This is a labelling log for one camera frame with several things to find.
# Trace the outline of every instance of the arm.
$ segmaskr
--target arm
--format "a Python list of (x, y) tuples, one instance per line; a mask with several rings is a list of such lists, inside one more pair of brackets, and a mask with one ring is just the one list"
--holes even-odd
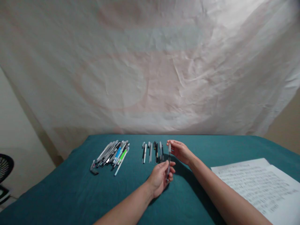
[[(171, 162), (169, 181), (173, 180), (173, 173), (175, 173), (174, 165), (175, 162)], [(168, 161), (156, 165), (144, 184), (106, 213), (95, 225), (137, 224), (152, 199), (157, 198), (166, 188), (165, 171), (168, 166)]]
[(172, 154), (187, 164), (227, 224), (271, 224), (254, 206), (225, 184), (182, 142), (169, 140)]

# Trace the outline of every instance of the chair backrest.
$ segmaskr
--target chair backrest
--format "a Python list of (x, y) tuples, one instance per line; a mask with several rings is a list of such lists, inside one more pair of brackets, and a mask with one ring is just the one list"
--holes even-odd
[(0, 183), (7, 178), (13, 170), (13, 159), (8, 155), (0, 154)]

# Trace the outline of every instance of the hand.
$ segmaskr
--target hand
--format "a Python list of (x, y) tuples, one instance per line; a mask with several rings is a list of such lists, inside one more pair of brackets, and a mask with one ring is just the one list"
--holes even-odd
[(189, 165), (191, 159), (194, 156), (191, 150), (189, 150), (189, 148), (185, 144), (179, 141), (168, 140), (167, 146), (169, 146), (169, 143), (171, 143), (171, 154), (175, 155), (175, 157), (184, 164)]
[[(169, 173), (169, 182), (173, 180), (173, 174), (175, 170), (173, 166), (175, 166), (175, 162), (170, 163), (170, 173)], [(166, 171), (168, 170), (169, 161), (162, 162), (156, 165), (146, 181), (151, 191), (153, 192), (153, 198), (157, 198), (164, 191), (168, 183), (166, 182)]]

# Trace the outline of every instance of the forearm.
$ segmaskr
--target forearm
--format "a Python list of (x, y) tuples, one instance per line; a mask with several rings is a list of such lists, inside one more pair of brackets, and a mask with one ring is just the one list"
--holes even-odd
[(99, 219), (95, 225), (100, 224), (137, 224), (149, 203), (153, 193), (148, 188), (147, 182), (131, 193), (126, 199), (115, 206)]
[(271, 224), (196, 156), (189, 167), (227, 224)]

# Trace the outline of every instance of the white fabric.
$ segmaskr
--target white fabric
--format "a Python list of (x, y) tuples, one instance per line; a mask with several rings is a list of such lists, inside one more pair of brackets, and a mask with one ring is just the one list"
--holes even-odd
[(96, 133), (263, 135), (300, 86), (297, 3), (2, 1), (1, 67), (64, 158)]

